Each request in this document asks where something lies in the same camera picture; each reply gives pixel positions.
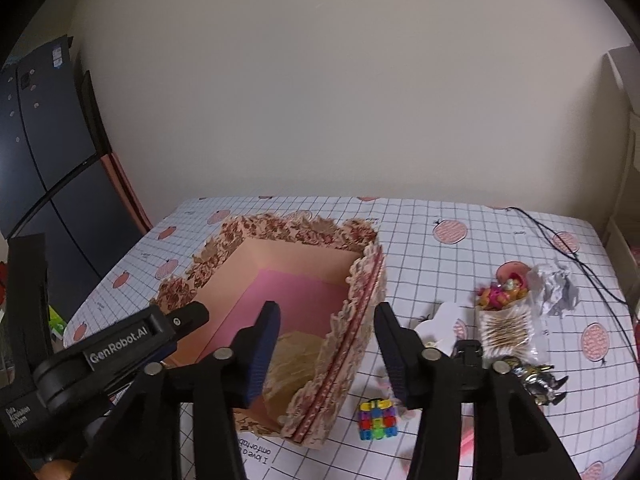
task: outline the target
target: black cable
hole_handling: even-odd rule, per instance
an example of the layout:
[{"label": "black cable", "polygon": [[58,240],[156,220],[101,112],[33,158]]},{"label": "black cable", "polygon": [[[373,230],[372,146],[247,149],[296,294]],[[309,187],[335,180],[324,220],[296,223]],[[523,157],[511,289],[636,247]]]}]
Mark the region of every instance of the black cable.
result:
[{"label": "black cable", "polygon": [[[540,222],[539,220],[533,218],[533,216],[531,216],[529,213],[527,213],[526,211],[524,211],[523,209],[520,209],[519,207],[507,207],[504,208],[504,210],[513,210],[513,211],[517,211],[519,213],[521,213],[522,215],[526,216],[526,218],[528,218],[529,220],[531,220],[536,226],[537,228],[540,230],[540,233],[542,234],[543,238],[549,243],[549,245],[551,245],[551,247],[553,247],[556,251],[558,251],[559,253],[563,254],[564,256],[566,256],[567,258],[569,258],[571,261],[577,263],[580,267],[580,270],[582,271],[582,273],[585,275],[585,277],[589,280],[589,282],[591,283],[591,285],[593,286],[593,288],[595,288],[596,292],[598,293],[598,295],[600,296],[600,299],[602,300],[602,302],[605,304],[605,306],[607,307],[607,309],[609,310],[609,313],[613,316],[613,319],[616,321],[617,326],[619,327],[619,332],[622,334],[622,336],[624,337],[624,339],[626,340],[626,344],[629,348],[629,351],[631,352],[631,355],[633,356],[634,362],[636,363],[636,367],[638,368],[638,373],[640,373],[640,362],[638,361],[638,358],[636,357],[636,352],[634,351],[634,346],[631,343],[631,340],[629,339],[628,335],[626,334],[626,330],[622,327],[622,323],[620,323],[620,319],[618,318],[618,316],[616,315],[615,312],[613,312],[612,307],[610,306],[609,302],[606,300],[606,298],[604,297],[604,294],[602,293],[602,291],[600,290],[600,288],[598,288],[598,286],[596,285],[596,281],[598,282],[598,284],[600,285],[600,287],[605,290],[612,298],[614,298],[617,302],[624,304],[628,311],[629,314],[631,315],[632,319],[635,317],[636,320],[638,319],[638,317],[636,316],[636,313],[629,307],[628,303],[626,301],[620,300],[615,294],[613,294],[613,292],[611,292],[603,283],[602,280],[596,275],[596,273],[593,271],[593,269],[591,269],[591,267],[589,267],[587,264],[585,264],[578,256],[576,256],[575,254],[573,254],[571,252],[571,248],[569,247],[569,245],[567,245],[567,243],[562,240],[562,237],[560,237],[560,235],[558,233],[556,233],[551,227],[543,224],[542,222]],[[564,251],[560,250],[558,247],[556,247],[553,242],[549,239],[549,237],[546,235],[544,229],[551,231],[566,247],[567,252],[565,253]]]},{"label": "black cable", "polygon": [[[551,244],[551,246],[553,247],[553,249],[555,249],[556,251],[558,251],[561,254],[564,254],[564,256],[566,256],[567,258],[569,258],[571,261],[575,262],[576,264],[578,264],[579,266],[581,266],[583,269],[587,270],[588,272],[591,273],[591,275],[596,279],[596,281],[600,284],[600,286],[604,289],[604,291],[606,291],[607,294],[609,294],[614,300],[616,300],[618,303],[625,305],[627,308],[629,308],[628,303],[625,300],[621,300],[619,297],[617,297],[613,292],[611,292],[607,286],[602,283],[602,280],[600,279],[600,277],[594,272],[593,269],[591,269],[590,266],[588,266],[586,263],[584,263],[580,258],[578,258],[578,256],[575,256],[575,254],[573,254],[571,252],[571,248],[566,244],[566,242],[564,240],[562,240],[562,237],[560,237],[558,235],[558,233],[556,233],[551,227],[543,224],[542,222],[540,222],[539,220],[536,220],[535,218],[533,218],[533,216],[531,216],[529,213],[527,213],[526,211],[524,211],[523,209],[520,209],[519,207],[508,207],[506,208],[507,210],[514,210],[517,211],[521,214],[523,214],[524,216],[526,216],[527,218],[529,218],[535,225],[538,226],[538,228],[543,228],[546,229],[548,231],[551,231],[555,236],[558,237],[558,239],[564,244],[564,246],[567,248],[567,252],[564,252],[563,250],[558,249],[558,247],[556,247],[555,244],[553,244],[550,240],[548,240],[548,238],[546,238],[546,241],[549,242]],[[630,314],[632,317],[636,317],[636,313],[629,308]]]}]

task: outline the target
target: rubik's cube keychain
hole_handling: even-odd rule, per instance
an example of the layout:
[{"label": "rubik's cube keychain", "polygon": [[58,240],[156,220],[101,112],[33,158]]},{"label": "rubik's cube keychain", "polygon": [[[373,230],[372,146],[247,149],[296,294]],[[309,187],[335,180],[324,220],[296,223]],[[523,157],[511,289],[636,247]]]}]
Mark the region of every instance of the rubik's cube keychain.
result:
[{"label": "rubik's cube keychain", "polygon": [[371,399],[360,404],[358,427],[361,440],[379,440],[398,434],[396,407],[389,399]]}]

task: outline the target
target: white wall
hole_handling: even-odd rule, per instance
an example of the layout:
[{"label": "white wall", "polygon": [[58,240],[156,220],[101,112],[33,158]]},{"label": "white wall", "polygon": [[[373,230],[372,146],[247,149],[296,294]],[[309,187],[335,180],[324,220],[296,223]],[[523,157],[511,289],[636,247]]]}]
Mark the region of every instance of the white wall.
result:
[{"label": "white wall", "polygon": [[409,196],[601,225],[626,142],[602,0],[81,0],[152,221],[227,194]]}]

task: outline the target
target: plastic bag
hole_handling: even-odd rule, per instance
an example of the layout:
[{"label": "plastic bag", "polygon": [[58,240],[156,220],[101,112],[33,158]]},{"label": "plastic bag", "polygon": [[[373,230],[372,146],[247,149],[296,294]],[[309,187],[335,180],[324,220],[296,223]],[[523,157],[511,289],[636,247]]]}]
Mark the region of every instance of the plastic bag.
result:
[{"label": "plastic bag", "polygon": [[509,355],[533,364],[548,362],[548,340],[531,293],[502,310],[477,312],[486,364]]}]

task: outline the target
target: white grid tablecloth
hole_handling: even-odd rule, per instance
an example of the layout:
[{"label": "white grid tablecloth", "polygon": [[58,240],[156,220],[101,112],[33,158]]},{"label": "white grid tablecloth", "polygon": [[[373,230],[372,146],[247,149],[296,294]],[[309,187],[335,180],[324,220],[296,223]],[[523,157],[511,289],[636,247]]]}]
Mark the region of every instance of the white grid tablecloth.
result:
[{"label": "white grid tablecloth", "polygon": [[[159,286],[156,271],[168,260],[177,260],[174,274],[182,274],[207,237],[218,232],[220,222],[207,220],[216,211],[229,214],[274,212],[286,214],[309,210],[323,217],[344,221],[368,218],[380,232],[388,272],[387,301],[401,324],[413,326],[432,314],[444,301],[455,301],[473,309],[473,291],[495,278],[501,264],[519,260],[529,266],[568,261],[553,250],[532,223],[514,211],[485,206],[422,200],[379,198],[272,197],[207,198],[188,200],[155,226],[100,282],[82,304],[65,331],[65,345],[73,343],[76,330],[97,332],[117,320],[145,308]],[[581,220],[548,214],[533,214],[557,232],[569,232],[579,243],[578,256],[590,265],[604,284],[618,297],[613,268],[594,229]],[[437,222],[457,219],[468,227],[457,244],[442,244],[433,237]],[[169,227],[175,231],[159,239]],[[125,273],[126,284],[114,288]],[[600,478],[612,478],[629,456],[638,431],[638,370],[629,348],[617,330],[596,290],[574,266],[580,288],[580,304],[562,319],[548,321],[551,363],[559,378],[569,375],[562,391],[566,400],[544,408],[549,422],[574,460],[578,471],[600,471]],[[611,302],[633,341],[626,308]],[[468,318],[468,336],[476,337],[473,315]],[[581,348],[582,332],[600,323],[609,335],[604,362],[587,359]],[[419,416],[400,420],[400,433],[381,441],[360,441],[356,408],[361,399],[382,395],[382,358],[372,337],[366,356],[347,401],[321,450],[308,450],[277,438],[239,435],[245,468],[250,480],[400,480],[406,477],[408,459],[414,447]],[[182,471],[194,478],[191,406],[183,406],[181,418]],[[463,457],[460,479],[471,478],[472,455]]]}]

